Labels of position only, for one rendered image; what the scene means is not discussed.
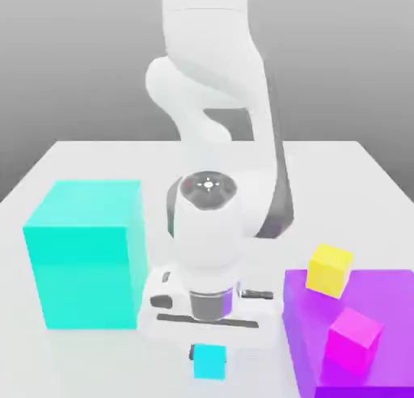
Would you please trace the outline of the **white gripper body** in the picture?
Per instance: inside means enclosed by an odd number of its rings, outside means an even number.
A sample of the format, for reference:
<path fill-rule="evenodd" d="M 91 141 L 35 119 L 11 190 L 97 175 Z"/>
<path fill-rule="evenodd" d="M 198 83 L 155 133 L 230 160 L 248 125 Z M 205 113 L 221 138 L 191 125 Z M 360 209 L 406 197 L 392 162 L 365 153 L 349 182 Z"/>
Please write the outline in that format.
<path fill-rule="evenodd" d="M 231 349 L 267 349 L 273 347 L 279 335 L 279 303 L 242 303 L 240 311 L 210 323 L 146 307 L 141 310 L 141 332 L 151 339 L 182 346 L 210 344 Z"/>

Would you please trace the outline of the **small cyan cube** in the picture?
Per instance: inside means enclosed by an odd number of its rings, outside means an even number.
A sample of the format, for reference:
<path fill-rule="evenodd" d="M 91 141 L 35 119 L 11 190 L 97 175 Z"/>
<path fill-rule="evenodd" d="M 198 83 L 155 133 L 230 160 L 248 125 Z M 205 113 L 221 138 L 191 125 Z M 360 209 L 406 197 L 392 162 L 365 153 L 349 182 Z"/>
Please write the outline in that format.
<path fill-rule="evenodd" d="M 224 345 L 194 344 L 190 360 L 195 379 L 223 380 L 226 377 L 226 347 Z"/>

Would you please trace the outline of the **small yellow cube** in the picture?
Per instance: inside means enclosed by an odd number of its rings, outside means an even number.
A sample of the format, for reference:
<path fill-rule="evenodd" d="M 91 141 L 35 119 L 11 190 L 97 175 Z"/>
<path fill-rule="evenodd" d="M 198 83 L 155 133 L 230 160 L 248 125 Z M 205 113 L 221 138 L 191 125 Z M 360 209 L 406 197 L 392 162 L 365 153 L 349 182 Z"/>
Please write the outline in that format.
<path fill-rule="evenodd" d="M 321 243 L 314 251 L 306 274 L 306 288 L 339 299 L 348 284 L 353 254 Z"/>

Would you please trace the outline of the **small magenta cube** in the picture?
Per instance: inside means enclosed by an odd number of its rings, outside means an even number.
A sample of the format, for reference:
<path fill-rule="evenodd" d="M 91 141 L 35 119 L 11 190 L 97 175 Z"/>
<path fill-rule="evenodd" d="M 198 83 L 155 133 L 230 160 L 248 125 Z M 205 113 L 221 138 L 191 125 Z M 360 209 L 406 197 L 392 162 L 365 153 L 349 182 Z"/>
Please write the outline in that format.
<path fill-rule="evenodd" d="M 384 324 L 346 307 L 328 329 L 324 357 L 363 375 L 375 358 L 383 329 Z"/>

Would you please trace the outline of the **large turquoise box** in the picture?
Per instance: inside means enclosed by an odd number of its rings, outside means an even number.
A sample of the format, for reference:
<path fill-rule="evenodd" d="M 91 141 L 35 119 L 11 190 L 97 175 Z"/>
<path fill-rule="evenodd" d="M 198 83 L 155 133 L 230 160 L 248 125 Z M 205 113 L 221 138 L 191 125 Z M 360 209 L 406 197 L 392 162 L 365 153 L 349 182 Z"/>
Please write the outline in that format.
<path fill-rule="evenodd" d="M 148 276 L 138 180 L 59 180 L 23 226 L 48 329 L 135 329 Z"/>

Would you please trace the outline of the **large purple box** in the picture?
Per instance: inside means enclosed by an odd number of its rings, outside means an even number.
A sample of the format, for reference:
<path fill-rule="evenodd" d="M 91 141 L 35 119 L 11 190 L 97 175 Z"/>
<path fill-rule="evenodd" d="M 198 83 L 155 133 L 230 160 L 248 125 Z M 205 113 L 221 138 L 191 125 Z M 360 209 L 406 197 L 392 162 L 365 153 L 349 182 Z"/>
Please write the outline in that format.
<path fill-rule="evenodd" d="M 340 298 L 285 273 L 283 322 L 301 398 L 414 398 L 414 272 L 354 270 Z"/>

